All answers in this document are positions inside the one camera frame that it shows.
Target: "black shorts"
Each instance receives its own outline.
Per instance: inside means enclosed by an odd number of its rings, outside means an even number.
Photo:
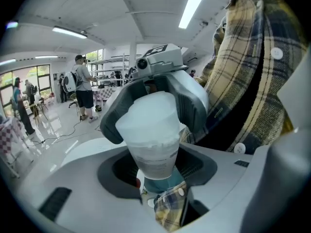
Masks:
[[[94,106],[93,91],[76,91],[79,107],[86,107],[87,109]]]

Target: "white floor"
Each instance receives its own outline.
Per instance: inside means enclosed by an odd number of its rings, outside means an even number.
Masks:
[[[72,105],[68,108],[70,103],[71,101],[67,101],[62,104],[48,106],[48,111],[44,110],[48,120],[41,115],[38,127],[33,120],[33,116],[30,116],[35,135],[31,137],[31,140],[28,139],[26,143],[30,146],[30,155],[34,158],[34,161],[29,163],[26,158],[23,158],[21,161],[24,162],[26,167],[22,168],[21,177],[12,179],[14,190],[19,196],[27,197],[27,194],[34,187],[61,166],[65,157],[75,147],[88,140],[104,137],[98,131],[101,113],[93,111],[94,115],[99,117],[97,121],[89,123],[88,120],[85,120],[79,123],[76,106]],[[73,133],[73,126],[76,123],[79,124],[75,126],[75,132]]]

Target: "checkered tablecloth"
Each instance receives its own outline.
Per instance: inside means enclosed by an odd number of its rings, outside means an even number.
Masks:
[[[3,153],[11,152],[11,142],[13,133],[17,137],[23,138],[21,132],[21,122],[16,117],[10,117],[9,120],[0,125],[0,151]]]
[[[112,93],[114,93],[113,87],[105,87],[103,89],[94,88],[93,89],[93,97],[96,100],[107,100]]]

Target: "cap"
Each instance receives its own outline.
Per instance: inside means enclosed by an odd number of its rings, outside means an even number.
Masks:
[[[78,54],[78,55],[74,58],[75,61],[80,60],[80,59],[83,59],[83,56],[80,55],[80,54]]]

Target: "ceiling light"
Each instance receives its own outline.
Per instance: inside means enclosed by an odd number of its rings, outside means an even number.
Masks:
[[[10,21],[6,24],[6,29],[16,28],[18,26],[17,21]]]
[[[2,62],[0,62],[0,66],[5,65],[5,64],[9,64],[9,63],[12,63],[12,62],[15,62],[15,61],[16,61],[16,59],[2,61]]]
[[[44,56],[36,56],[36,59],[45,59],[45,58],[57,58],[57,55],[44,55]]]
[[[181,17],[179,28],[186,29],[194,12],[199,7],[202,0],[188,0],[183,16]]]
[[[72,36],[75,36],[75,37],[78,37],[78,38],[81,38],[81,39],[86,39],[87,38],[87,36],[84,35],[84,34],[80,34],[80,33],[77,33],[77,32],[74,32],[74,31],[71,31],[71,30],[68,30],[68,29],[59,28],[59,27],[54,27],[53,31],[54,32],[59,32],[59,33],[69,34],[69,35],[72,35]]]

